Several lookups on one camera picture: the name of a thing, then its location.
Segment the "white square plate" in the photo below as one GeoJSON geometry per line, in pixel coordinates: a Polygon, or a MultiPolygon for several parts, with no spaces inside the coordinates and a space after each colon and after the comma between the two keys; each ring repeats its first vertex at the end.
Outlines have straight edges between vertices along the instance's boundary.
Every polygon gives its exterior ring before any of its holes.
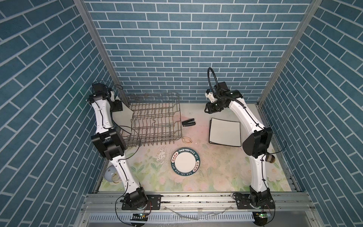
{"type": "Polygon", "coordinates": [[[209,126],[209,143],[241,147],[241,123],[212,118],[209,126]]]}
{"type": "Polygon", "coordinates": [[[117,111],[112,113],[112,118],[118,126],[128,126],[131,127],[131,120],[133,116],[133,111],[127,106],[123,106],[122,111],[117,111]]]}

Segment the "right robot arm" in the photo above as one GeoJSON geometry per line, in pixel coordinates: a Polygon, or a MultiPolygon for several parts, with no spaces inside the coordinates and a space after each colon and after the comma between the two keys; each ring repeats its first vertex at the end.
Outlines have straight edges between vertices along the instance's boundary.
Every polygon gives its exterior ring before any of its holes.
{"type": "Polygon", "coordinates": [[[246,105],[242,94],[237,90],[229,90],[225,82],[217,83],[214,88],[210,86],[205,96],[209,99],[205,113],[212,114],[229,108],[247,130],[242,148],[251,165],[250,204],[254,208],[263,207],[272,201],[266,175],[272,129],[265,127],[246,105]]]}

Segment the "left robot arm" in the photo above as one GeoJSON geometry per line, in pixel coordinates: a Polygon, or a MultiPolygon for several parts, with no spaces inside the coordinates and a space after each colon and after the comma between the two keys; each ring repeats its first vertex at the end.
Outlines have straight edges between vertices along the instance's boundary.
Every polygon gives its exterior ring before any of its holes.
{"type": "Polygon", "coordinates": [[[120,176],[125,189],[123,202],[131,209],[145,209],[148,205],[147,196],[140,182],[132,175],[127,163],[126,142],[112,123],[112,114],[122,111],[123,103],[115,98],[113,90],[104,83],[92,84],[92,90],[93,93],[87,99],[96,118],[96,132],[91,141],[120,176]]]}

